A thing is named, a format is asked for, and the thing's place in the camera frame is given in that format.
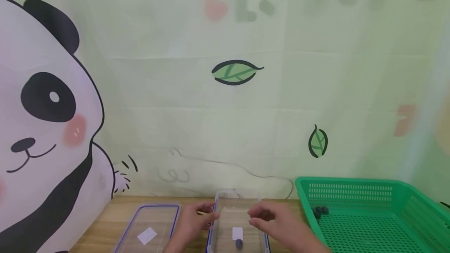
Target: clear plastic container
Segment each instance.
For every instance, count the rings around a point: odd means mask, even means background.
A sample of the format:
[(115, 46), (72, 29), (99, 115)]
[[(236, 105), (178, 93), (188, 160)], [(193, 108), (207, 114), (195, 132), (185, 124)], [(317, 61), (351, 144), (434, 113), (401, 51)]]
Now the clear plastic container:
[[(177, 223), (180, 204), (158, 203), (140, 206), (131, 218), (113, 253), (161, 253)], [(156, 236), (145, 244), (138, 238), (144, 231)]]
[[(248, 223), (247, 211), (261, 201), (261, 195), (250, 190), (223, 190), (216, 193), (214, 210), (220, 213), (209, 231), (207, 253), (269, 253), (267, 235)], [(233, 241), (233, 227), (243, 229), (243, 248)]]

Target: white card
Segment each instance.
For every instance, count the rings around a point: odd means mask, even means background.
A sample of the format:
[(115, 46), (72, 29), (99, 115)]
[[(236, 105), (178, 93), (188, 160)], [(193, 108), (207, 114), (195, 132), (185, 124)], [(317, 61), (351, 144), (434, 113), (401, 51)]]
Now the white card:
[(238, 239), (244, 240), (244, 232), (242, 228), (233, 228), (233, 240), (237, 241)]
[(138, 239), (142, 242), (143, 245), (149, 243), (157, 233), (149, 227), (147, 230), (144, 230), (140, 235), (138, 235)]

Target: panda nose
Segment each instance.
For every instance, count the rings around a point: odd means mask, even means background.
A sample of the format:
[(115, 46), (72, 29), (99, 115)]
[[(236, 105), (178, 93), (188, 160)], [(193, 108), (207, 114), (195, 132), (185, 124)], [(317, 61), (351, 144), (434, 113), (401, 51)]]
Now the panda nose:
[(21, 152), (29, 149), (36, 143), (36, 140), (33, 138), (24, 138), (22, 140), (18, 140), (11, 146), (12, 152)]

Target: blue clay ball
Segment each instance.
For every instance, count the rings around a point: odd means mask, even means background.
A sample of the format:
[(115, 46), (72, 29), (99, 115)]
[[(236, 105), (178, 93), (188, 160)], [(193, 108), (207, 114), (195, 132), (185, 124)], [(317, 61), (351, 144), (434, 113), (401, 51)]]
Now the blue clay ball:
[(244, 243), (243, 243), (242, 239), (237, 239), (236, 240), (236, 248), (242, 249), (242, 247), (244, 247)]

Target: panda eye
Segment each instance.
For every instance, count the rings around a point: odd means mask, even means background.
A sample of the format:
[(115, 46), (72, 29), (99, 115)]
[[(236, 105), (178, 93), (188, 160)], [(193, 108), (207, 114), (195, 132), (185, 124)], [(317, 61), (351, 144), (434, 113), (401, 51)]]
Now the panda eye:
[(75, 114), (75, 97), (67, 85), (47, 72), (35, 73), (22, 88), (20, 100), (32, 116), (51, 122), (67, 122)]

